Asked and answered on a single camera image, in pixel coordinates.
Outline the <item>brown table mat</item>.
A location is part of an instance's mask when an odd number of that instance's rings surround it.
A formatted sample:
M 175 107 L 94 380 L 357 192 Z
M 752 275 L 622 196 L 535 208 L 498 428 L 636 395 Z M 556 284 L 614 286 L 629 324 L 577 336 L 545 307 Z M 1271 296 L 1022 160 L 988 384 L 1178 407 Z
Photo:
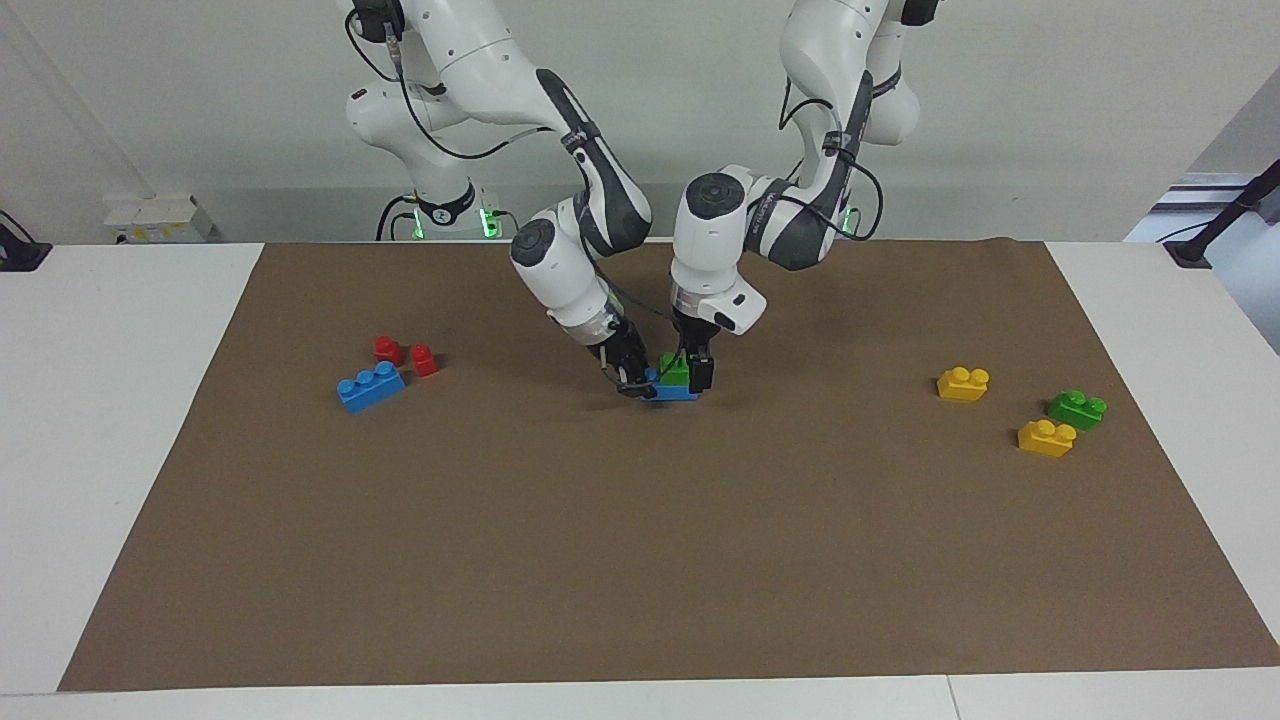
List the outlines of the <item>brown table mat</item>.
M 748 266 L 763 320 L 654 404 L 502 246 L 266 247 L 60 688 L 1280 665 L 1044 246 Z M 406 389 L 348 413 L 383 334 Z M 1068 389 L 1103 420 L 1020 450 Z

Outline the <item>black table clamp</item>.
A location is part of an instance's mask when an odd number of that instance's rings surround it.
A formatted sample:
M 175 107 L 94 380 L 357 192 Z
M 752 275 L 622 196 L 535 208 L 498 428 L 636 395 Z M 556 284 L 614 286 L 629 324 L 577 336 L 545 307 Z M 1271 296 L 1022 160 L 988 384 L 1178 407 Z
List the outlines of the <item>black table clamp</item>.
M 52 245 L 37 241 L 9 211 L 0 209 L 0 273 L 37 270 Z

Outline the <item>yellow two-stud toy block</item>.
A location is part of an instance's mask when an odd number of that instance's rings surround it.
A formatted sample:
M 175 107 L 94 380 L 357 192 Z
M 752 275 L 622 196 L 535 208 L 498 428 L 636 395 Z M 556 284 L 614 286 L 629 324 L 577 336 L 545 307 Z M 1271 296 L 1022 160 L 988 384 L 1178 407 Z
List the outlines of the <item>yellow two-stud toy block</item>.
M 936 388 L 941 398 L 975 402 L 986 396 L 989 382 L 991 375 L 983 368 L 952 366 L 941 374 Z
M 1028 421 L 1016 433 L 1020 450 L 1047 457 L 1065 456 L 1074 448 L 1076 438 L 1075 427 L 1050 419 Z

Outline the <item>blue three-stud toy block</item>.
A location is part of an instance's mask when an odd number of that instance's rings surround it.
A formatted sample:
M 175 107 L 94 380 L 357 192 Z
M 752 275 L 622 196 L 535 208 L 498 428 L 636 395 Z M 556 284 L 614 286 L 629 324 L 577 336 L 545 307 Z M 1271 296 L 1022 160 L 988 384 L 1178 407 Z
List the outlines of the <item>blue three-stud toy block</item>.
M 664 383 L 655 366 L 646 369 L 645 379 L 654 392 L 652 397 L 644 398 L 648 402 L 691 402 L 700 398 L 700 395 L 690 392 L 687 386 Z
M 404 378 L 390 361 L 379 361 L 374 368 L 343 378 L 335 386 L 342 406 L 352 414 L 362 413 L 406 389 Z

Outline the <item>black stand with pole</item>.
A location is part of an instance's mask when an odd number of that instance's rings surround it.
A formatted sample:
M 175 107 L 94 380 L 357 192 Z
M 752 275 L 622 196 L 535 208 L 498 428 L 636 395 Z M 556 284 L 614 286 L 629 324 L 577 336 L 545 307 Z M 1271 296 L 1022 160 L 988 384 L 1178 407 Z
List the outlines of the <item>black stand with pole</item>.
M 1276 192 L 1280 192 L 1280 158 L 1245 184 L 1243 191 L 1215 218 L 1206 222 L 1192 240 L 1166 238 L 1160 243 L 1178 266 L 1211 270 L 1212 264 L 1207 259 L 1210 245 L 1247 213 L 1257 211 L 1265 200 Z

